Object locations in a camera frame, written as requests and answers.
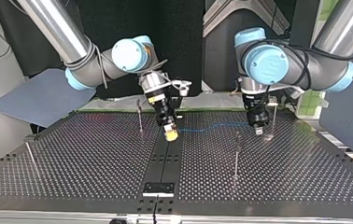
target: dark background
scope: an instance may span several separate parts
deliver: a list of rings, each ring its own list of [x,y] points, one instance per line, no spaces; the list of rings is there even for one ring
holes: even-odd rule
[[[264,27],[251,11],[235,11],[203,39],[205,5],[211,0],[62,0],[68,13],[100,50],[112,48],[120,39],[148,35],[160,60],[168,59],[163,70],[172,78],[192,81],[190,96],[201,92],[202,78],[215,91],[230,91],[237,76],[233,36],[238,31]],[[296,0],[276,0],[292,23]],[[47,68],[63,67],[57,52],[29,17],[8,1],[0,0],[0,21],[25,76]],[[141,94],[135,75],[114,80],[101,98]]]

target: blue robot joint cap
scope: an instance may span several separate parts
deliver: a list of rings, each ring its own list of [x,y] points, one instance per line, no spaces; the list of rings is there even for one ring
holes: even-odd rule
[[[241,63],[249,77],[264,85],[281,81],[289,70],[289,60],[284,50],[273,45],[257,46]]]

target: metal bracket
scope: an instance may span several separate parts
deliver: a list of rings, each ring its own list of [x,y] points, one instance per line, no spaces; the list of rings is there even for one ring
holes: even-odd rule
[[[275,7],[273,0],[217,0],[204,15],[203,37],[206,37],[226,17],[239,9],[255,12],[267,25],[271,26]],[[274,20],[274,31],[282,35],[288,27],[289,22],[278,9]]]
[[[146,183],[144,187],[144,197],[174,197],[174,183]]]

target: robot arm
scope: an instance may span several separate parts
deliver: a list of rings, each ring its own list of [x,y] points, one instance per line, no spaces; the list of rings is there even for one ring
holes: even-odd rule
[[[122,39],[112,49],[99,49],[77,28],[58,0],[19,0],[20,5],[63,58],[68,83],[76,90],[93,89],[130,73],[155,108],[158,124],[168,141],[177,139],[174,108],[170,106],[171,86],[181,96],[189,92],[189,81],[170,80],[159,63],[150,38],[141,35]]]
[[[353,0],[340,0],[312,49],[268,40],[262,28],[239,32],[234,47],[249,124],[268,123],[261,99],[284,86],[296,91],[342,91],[353,80]]]

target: metal rod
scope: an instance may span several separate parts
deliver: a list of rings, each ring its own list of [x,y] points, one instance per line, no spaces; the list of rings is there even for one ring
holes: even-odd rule
[[[278,105],[275,106],[275,113],[273,114],[273,124],[272,124],[272,136],[274,136],[274,132],[275,132],[275,118],[276,118],[276,108],[278,107]]]
[[[28,153],[29,153],[29,156],[31,157],[32,164],[34,165],[34,167],[35,167],[35,169],[36,169],[37,176],[40,177],[39,169],[37,169],[35,157],[34,157],[34,154],[33,154],[33,152],[32,152],[31,146],[29,145],[28,142],[25,142],[25,145],[27,146]]]
[[[89,41],[58,0],[19,3],[66,63],[74,63],[88,54]]]
[[[238,151],[235,151],[234,179],[238,179]]]
[[[337,3],[314,46],[341,57],[353,55],[353,0]]]
[[[137,107],[138,118],[139,118],[139,132],[142,133],[144,129],[142,128],[142,118],[141,118],[142,107],[139,99],[136,100],[136,107]]]
[[[141,111],[138,110],[138,117],[139,117],[139,132],[143,132],[144,129],[142,128],[142,119],[141,119]]]

